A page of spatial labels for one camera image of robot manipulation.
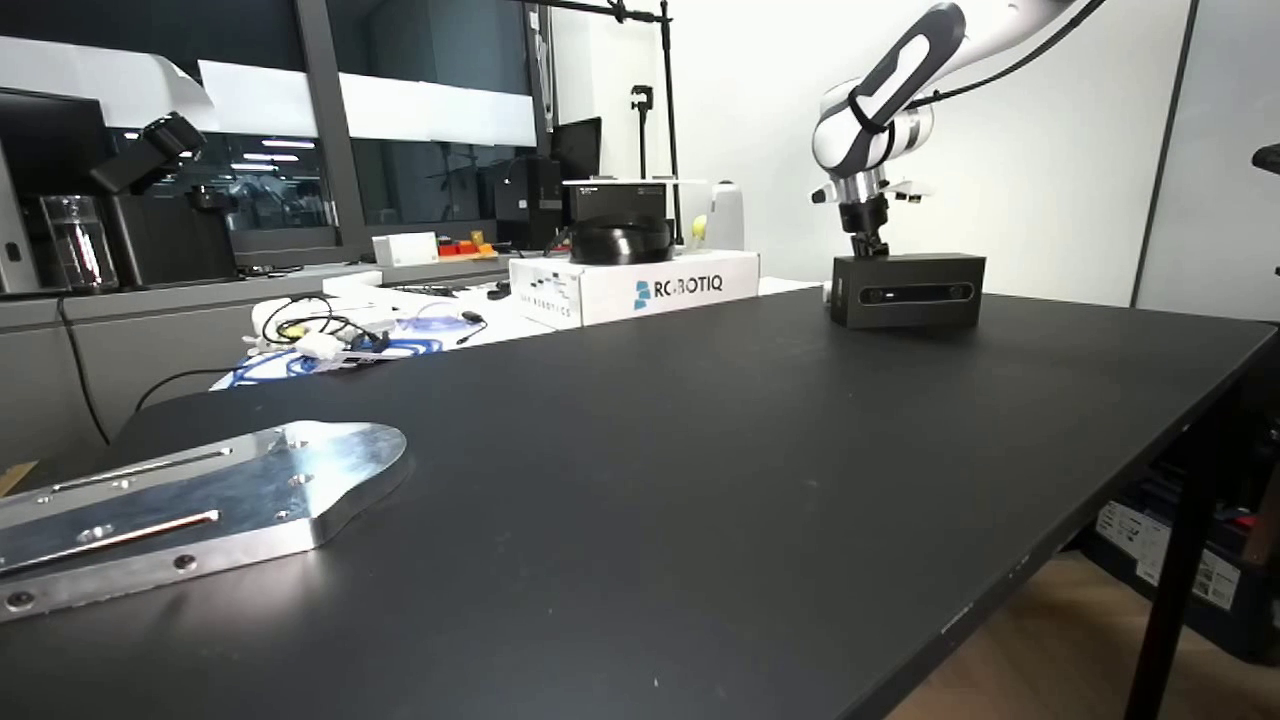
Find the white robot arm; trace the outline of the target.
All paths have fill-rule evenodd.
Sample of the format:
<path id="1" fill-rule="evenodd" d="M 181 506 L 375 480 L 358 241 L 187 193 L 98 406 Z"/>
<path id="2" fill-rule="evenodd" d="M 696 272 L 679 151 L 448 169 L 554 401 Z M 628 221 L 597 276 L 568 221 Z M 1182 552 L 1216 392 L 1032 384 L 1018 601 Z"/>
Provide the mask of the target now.
<path id="1" fill-rule="evenodd" d="M 817 113 L 814 158 L 830 173 L 817 203 L 836 203 L 855 258 L 880 258 L 888 243 L 886 163 L 920 146 L 933 108 L 1005 79 L 1076 31 L 1103 0 L 933 0 L 862 76 L 836 83 Z M 1054 29 L 1035 47 L 993 70 L 945 89 L 945 76 L 1022 47 Z"/>

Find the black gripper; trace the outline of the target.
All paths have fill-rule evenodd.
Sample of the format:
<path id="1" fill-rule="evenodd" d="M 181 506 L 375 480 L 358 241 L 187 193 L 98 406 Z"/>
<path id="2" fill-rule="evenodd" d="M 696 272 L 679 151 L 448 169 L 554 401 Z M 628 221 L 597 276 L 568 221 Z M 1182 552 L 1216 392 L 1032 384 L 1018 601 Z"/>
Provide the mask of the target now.
<path id="1" fill-rule="evenodd" d="M 888 198 L 872 196 L 872 198 L 841 198 L 841 228 L 852 241 L 852 253 L 862 258 L 878 258 L 888 253 L 880 228 L 888 223 Z"/>

